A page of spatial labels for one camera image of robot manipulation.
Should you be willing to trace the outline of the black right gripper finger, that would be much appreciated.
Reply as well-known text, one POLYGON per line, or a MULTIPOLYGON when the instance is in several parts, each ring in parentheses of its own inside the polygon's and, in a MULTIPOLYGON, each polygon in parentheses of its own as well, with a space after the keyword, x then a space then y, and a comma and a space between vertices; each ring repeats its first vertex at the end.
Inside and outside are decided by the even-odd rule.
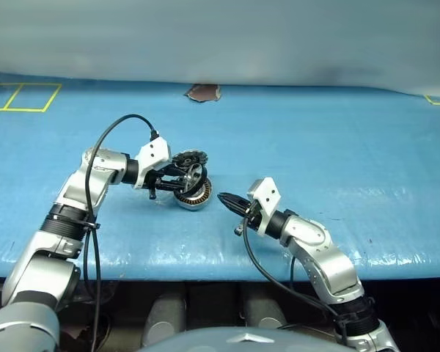
POLYGON ((244 217, 246 215, 246 211, 248 210, 248 201, 224 199, 221 202, 228 210, 239 215, 240 217, 244 217))
POLYGON ((248 208, 250 201, 236 194, 221 192, 217 194, 220 202, 227 208, 248 208))

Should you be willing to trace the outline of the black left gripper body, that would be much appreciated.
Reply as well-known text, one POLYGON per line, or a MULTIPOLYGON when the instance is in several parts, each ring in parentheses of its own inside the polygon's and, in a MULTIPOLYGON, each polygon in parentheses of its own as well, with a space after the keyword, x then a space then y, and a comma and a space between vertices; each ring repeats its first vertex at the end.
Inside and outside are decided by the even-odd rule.
POLYGON ((152 169, 150 170, 144 177, 144 188, 149 191, 149 199, 155 200, 156 199, 156 191, 170 191, 173 192, 173 185, 168 182, 164 181, 163 177, 167 176, 168 169, 166 167, 156 170, 152 169))

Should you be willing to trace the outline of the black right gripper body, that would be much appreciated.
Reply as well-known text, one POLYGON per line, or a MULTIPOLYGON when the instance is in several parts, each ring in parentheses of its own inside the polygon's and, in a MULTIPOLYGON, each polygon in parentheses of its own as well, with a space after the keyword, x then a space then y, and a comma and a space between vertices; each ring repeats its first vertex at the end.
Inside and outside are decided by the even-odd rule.
POLYGON ((234 229, 236 235, 242 235, 246 229, 257 231, 261 223, 261 207, 257 200, 254 200, 251 205, 245 210, 245 216, 240 224, 234 229))

